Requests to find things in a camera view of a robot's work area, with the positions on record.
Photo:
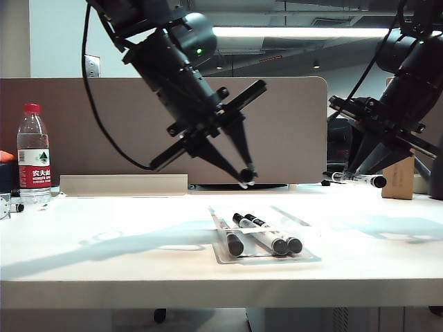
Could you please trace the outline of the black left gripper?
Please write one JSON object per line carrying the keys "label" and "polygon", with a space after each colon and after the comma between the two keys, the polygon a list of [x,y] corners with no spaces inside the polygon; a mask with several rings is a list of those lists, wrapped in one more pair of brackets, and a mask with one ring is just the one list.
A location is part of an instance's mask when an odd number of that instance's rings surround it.
{"label": "black left gripper", "polygon": [[[224,104],[229,96],[228,89],[221,87],[213,91],[203,79],[188,86],[177,86],[169,80],[150,82],[150,88],[170,112],[176,122],[167,128],[172,136],[179,133],[183,137],[150,162],[151,170],[163,169],[183,153],[192,158],[199,157],[231,175],[242,185],[248,183],[249,176],[257,176],[246,139],[243,125],[245,116],[241,110],[266,91],[266,82],[257,80],[236,98]],[[208,140],[219,135],[219,130],[230,138],[248,171],[242,176]]]}

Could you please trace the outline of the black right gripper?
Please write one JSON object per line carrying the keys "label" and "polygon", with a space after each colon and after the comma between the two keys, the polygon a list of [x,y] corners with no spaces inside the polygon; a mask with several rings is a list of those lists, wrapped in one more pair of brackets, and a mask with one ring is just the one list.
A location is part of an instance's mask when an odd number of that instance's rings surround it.
{"label": "black right gripper", "polygon": [[329,106],[344,115],[351,128],[347,173],[371,175],[413,155],[411,149],[435,159],[439,148],[419,137],[426,125],[406,117],[374,98],[332,96]]}

